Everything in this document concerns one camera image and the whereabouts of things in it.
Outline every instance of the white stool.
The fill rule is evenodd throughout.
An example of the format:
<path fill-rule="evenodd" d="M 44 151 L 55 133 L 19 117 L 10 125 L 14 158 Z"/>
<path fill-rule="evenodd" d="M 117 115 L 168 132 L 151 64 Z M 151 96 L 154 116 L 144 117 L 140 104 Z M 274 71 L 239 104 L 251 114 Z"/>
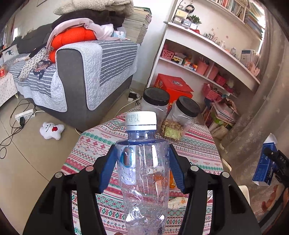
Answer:
<path fill-rule="evenodd" d="M 17 92 L 13 75 L 7 73 L 4 78 L 0 79 L 0 107 L 14 95 L 18 99 L 19 97 Z"/>

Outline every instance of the patterned tablecloth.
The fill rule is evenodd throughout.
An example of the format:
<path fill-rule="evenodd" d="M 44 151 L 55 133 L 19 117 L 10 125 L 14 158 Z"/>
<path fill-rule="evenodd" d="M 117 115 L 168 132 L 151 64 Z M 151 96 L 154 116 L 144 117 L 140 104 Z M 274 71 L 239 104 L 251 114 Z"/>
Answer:
<path fill-rule="evenodd" d="M 98 157 L 106 155 L 112 144 L 120 139 L 127 138 L 124 122 L 125 116 L 121 114 L 106 123 L 83 132 L 61 171 L 64 174 L 79 172 L 84 167 L 92 165 Z M 223 171 L 218 150 L 206 126 L 195 124 L 180 142 L 173 144 L 179 155 L 187 157 L 194 165 L 199 166 L 206 172 L 220 174 Z M 179 189 L 170 190 L 170 197 L 179 196 L 183 196 Z M 118 185 L 116 167 L 108 188 L 102 194 L 97 194 L 96 197 L 107 234 L 111 235 L 116 232 L 127 234 L 124 224 L 123 197 Z M 72 211 L 75 234 L 81 235 L 76 192 L 72 193 Z M 164 234 L 178 234 L 184 212 L 184 208 L 168 211 Z M 210 200 L 207 204 L 203 234 L 210 232 L 211 217 L 212 201 Z"/>
<path fill-rule="evenodd" d="M 0 107 L 17 92 L 13 75 L 7 73 L 4 78 L 0 79 Z"/>

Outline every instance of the white bottle cap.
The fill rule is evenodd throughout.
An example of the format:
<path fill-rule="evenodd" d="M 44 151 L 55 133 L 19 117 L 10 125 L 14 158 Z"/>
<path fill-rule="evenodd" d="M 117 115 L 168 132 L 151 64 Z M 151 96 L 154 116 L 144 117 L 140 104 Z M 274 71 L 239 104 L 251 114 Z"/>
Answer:
<path fill-rule="evenodd" d="M 127 131 L 153 131 L 157 129 L 157 116 L 152 111 L 137 111 L 125 115 Z"/>

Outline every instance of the tile floor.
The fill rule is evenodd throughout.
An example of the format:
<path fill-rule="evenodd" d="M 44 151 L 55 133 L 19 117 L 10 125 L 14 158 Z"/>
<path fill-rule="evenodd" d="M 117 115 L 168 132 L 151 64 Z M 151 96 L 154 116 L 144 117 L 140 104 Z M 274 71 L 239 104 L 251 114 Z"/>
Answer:
<path fill-rule="evenodd" d="M 127 101 L 129 92 L 127 89 L 123 93 L 102 122 L 114 118 L 117 111 L 129 103 Z M 22 98 L 23 96 L 18 99 L 13 96 L 0 107 L 0 142 L 11 134 L 10 115 Z M 26 105 L 18 107 L 15 114 L 21 113 L 25 107 Z M 121 111 L 125 112 L 133 107 L 135 103 Z M 55 172 L 61 169 L 79 138 L 74 128 L 64 124 L 65 130 L 60 140 L 46 140 L 39 133 L 44 122 L 64 124 L 47 113 L 36 113 L 36 117 L 30 119 L 6 147 L 6 157 L 0 159 L 0 208 L 19 234 L 22 234 L 40 194 Z"/>

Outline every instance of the bottle neck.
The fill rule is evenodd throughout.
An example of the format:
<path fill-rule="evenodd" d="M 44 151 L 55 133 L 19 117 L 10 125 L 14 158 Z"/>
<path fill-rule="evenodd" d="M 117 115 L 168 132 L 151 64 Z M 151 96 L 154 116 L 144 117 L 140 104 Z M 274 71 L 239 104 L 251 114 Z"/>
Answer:
<path fill-rule="evenodd" d="M 154 139 L 156 131 L 128 131 L 128 139 Z"/>

